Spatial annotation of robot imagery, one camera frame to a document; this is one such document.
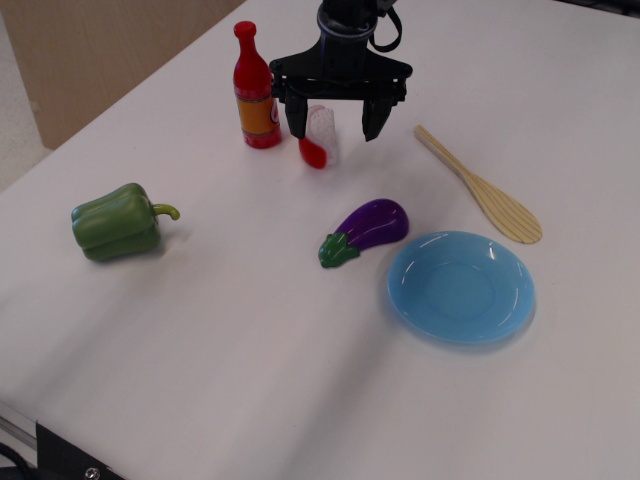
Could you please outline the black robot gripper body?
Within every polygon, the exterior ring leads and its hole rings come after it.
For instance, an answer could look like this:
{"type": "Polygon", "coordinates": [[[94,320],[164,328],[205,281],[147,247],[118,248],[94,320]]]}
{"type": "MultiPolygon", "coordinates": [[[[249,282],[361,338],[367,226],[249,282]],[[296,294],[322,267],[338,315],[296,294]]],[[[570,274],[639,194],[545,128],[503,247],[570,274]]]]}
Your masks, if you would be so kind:
{"type": "Polygon", "coordinates": [[[300,99],[404,99],[405,83],[413,69],[384,57],[372,44],[377,24],[349,27],[335,22],[318,24],[320,37],[308,50],[273,60],[272,96],[280,102],[300,99]]]}

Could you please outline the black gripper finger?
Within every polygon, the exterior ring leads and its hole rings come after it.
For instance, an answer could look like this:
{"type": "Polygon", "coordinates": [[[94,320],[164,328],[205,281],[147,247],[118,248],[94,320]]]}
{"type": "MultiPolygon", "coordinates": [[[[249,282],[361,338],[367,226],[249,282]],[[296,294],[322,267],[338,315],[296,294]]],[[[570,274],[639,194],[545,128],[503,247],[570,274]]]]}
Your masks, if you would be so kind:
{"type": "Polygon", "coordinates": [[[284,106],[290,133],[298,139],[304,139],[306,136],[308,99],[305,97],[286,97],[284,106]]]}
{"type": "Polygon", "coordinates": [[[364,101],[362,129],[367,142],[379,136],[395,105],[393,98],[367,99],[364,101]]]}

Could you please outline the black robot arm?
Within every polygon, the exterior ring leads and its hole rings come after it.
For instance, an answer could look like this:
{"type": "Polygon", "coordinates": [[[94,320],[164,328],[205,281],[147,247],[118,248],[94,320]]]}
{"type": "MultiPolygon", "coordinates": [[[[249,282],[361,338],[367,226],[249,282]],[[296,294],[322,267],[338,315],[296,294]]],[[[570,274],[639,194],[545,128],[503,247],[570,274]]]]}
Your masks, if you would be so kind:
{"type": "Polygon", "coordinates": [[[358,100],[362,130],[376,139],[392,108],[405,100],[410,65],[387,58],[402,39],[392,1],[323,1],[316,14],[320,37],[310,49],[275,59],[272,96],[285,106],[290,133],[306,137],[308,101],[358,100]]]}

